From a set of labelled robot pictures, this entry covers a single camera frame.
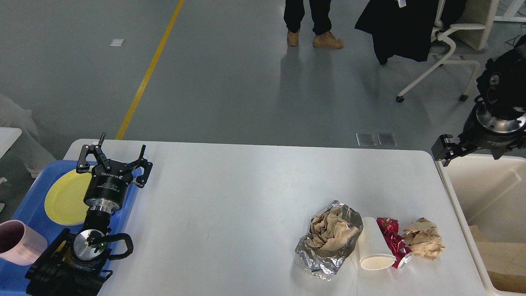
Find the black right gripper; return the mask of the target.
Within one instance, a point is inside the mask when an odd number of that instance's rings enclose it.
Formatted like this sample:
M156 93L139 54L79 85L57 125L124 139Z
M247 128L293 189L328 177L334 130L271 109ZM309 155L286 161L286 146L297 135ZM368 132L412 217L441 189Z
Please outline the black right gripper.
M476 150L490 150L495 160L513 149L525 148L525 113L498 107L502 118L494 116L485 103L476 103L459 137L443 134L431 148L436 162L447 167L457 158Z

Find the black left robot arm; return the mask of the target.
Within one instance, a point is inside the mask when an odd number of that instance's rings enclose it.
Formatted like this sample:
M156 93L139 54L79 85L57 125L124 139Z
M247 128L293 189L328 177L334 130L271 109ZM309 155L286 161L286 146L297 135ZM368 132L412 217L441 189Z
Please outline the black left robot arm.
M65 228L32 264L25 278L26 293L32 296L95 296L113 271L107 261L122 260L133 253L129 234L112 234L111 218L122 210L130 184L143 188L153 164L141 147L138 159L120 162L108 159L102 145L84 146L76 165L79 174L90 173L84 195L87 211L83 226L72 234Z

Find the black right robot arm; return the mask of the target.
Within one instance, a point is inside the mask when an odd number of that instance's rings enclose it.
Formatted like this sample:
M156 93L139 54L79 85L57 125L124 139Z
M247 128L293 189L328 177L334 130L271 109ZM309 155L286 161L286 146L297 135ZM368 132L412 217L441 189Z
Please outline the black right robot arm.
M451 160L477 150L489 150L495 160L511 150L525 148L526 37L485 64L477 78L479 95L457 137L443 134L431 148L435 161L446 167Z

